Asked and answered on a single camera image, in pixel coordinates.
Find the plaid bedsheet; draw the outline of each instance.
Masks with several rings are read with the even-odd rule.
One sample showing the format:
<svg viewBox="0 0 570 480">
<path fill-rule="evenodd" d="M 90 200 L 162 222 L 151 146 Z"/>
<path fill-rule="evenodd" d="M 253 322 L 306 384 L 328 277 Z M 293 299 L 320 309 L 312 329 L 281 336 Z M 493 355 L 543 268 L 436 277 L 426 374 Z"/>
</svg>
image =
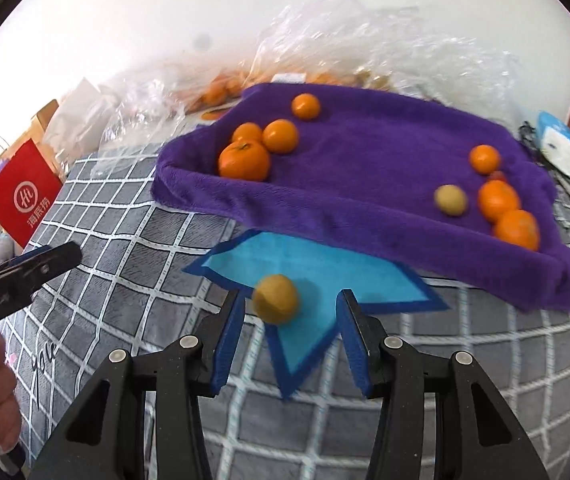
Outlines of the plaid bedsheet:
<svg viewBox="0 0 570 480">
<path fill-rule="evenodd" d="M 181 269 L 242 232 L 233 220 L 177 211 L 149 195 L 153 150 L 130 170 L 92 180 L 79 160 L 30 246 L 78 242 L 82 265 L 1 323 L 18 375 L 21 441 L 33 461 L 72 399 L 109 352 L 164 348 L 218 310 L 225 291 Z M 559 227 L 570 245 L 570 202 Z M 570 314 L 523 314 L 486 292 L 422 274 L 449 303 L 441 313 L 381 316 L 420 351 L 465 349 L 481 363 L 529 433 L 552 479 L 570 478 Z M 146 470 L 156 478 L 154 395 L 146 404 Z M 425 399 L 421 478 L 433 477 L 434 399 Z M 336 340 L 291 402 L 275 386 L 262 322 L 245 317 L 228 385 L 201 401 L 218 480 L 365 477 L 380 404 L 364 400 Z"/>
</svg>

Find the white circle logo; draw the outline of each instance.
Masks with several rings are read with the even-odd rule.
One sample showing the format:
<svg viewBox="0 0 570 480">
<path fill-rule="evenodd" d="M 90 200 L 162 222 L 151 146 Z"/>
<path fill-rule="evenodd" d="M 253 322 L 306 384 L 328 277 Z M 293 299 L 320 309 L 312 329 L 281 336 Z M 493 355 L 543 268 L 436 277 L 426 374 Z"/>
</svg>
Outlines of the white circle logo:
<svg viewBox="0 0 570 480">
<path fill-rule="evenodd" d="M 29 213 L 38 202 L 38 190 L 33 182 L 25 180 L 16 186 L 14 191 L 14 205 L 21 213 Z"/>
</svg>

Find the blue and white tissue package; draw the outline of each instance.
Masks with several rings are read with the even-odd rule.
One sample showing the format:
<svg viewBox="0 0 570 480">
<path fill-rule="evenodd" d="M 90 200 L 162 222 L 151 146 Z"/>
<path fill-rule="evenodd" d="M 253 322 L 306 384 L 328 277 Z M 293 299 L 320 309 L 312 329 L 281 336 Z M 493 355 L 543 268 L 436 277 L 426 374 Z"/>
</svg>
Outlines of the blue and white tissue package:
<svg viewBox="0 0 570 480">
<path fill-rule="evenodd" d="M 536 137 L 545 158 L 570 178 L 570 128 L 552 114 L 540 112 Z"/>
</svg>

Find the blue gripper pad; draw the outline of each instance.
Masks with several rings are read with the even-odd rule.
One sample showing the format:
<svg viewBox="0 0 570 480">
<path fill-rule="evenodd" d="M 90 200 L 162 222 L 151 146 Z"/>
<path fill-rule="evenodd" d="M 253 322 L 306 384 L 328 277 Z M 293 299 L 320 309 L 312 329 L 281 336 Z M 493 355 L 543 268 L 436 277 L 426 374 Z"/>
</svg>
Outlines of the blue gripper pad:
<svg viewBox="0 0 570 480">
<path fill-rule="evenodd" d="M 350 363 L 354 384 L 364 396 L 368 397 L 372 386 L 369 379 L 367 350 L 342 292 L 336 297 L 336 322 L 342 335 L 342 345 Z"/>
<path fill-rule="evenodd" d="M 220 392 L 220 388 L 227 384 L 229 378 L 229 370 L 232 368 L 232 361 L 244 321 L 244 302 L 244 296 L 238 294 L 227 318 L 227 323 L 218 339 L 216 350 L 214 350 L 214 370 L 209 385 L 214 395 Z"/>
</svg>

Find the dark blue border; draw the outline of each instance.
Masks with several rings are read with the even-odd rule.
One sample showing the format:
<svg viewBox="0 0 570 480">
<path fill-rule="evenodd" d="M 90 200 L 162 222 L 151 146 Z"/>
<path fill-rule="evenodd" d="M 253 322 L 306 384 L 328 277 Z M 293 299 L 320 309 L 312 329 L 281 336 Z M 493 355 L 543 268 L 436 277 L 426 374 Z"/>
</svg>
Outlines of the dark blue border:
<svg viewBox="0 0 570 480">
<path fill-rule="evenodd" d="M 238 245 L 244 243 L 249 238 L 252 238 L 262 232 L 265 231 L 248 229 L 239 237 L 219 243 L 206 254 L 199 256 L 188 266 L 184 267 L 183 272 L 194 276 L 203 276 L 227 290 L 232 290 L 234 288 L 238 289 L 240 291 L 238 301 L 240 301 L 241 298 L 243 301 L 246 298 L 250 298 L 254 292 L 253 287 L 247 286 L 244 283 L 234 282 L 233 280 L 217 273 L 210 267 L 205 266 L 204 263 L 206 263 L 206 261 L 214 254 L 226 253 L 227 251 L 238 247 Z M 411 307 L 411 312 L 434 312 L 447 310 L 449 308 L 443 299 L 436 294 L 436 292 L 434 292 L 434 290 L 427 285 L 427 283 L 425 283 L 416 272 L 411 270 L 405 264 L 401 264 L 399 262 L 392 263 L 399 267 L 404 275 L 422 291 L 422 293 L 427 297 L 427 300 L 403 301 L 399 303 L 361 303 L 360 306 L 363 309 L 363 313 L 399 314 L 400 312 L 406 312 L 407 307 Z M 316 343 L 316 346 L 314 346 L 312 351 L 309 352 L 293 373 L 289 371 L 289 367 L 287 366 L 285 352 L 283 350 L 280 337 L 278 336 L 278 327 L 269 323 L 265 323 L 264 326 L 265 338 L 267 339 L 267 345 L 270 348 L 271 365 L 274 368 L 276 382 L 278 383 L 278 388 L 280 389 L 283 399 L 288 399 L 305 381 L 314 368 L 322 361 L 324 353 L 332 344 L 334 338 L 338 335 L 338 323 L 336 322 L 334 326 L 332 326 L 327 333 L 322 336 L 322 339 Z"/>
</svg>

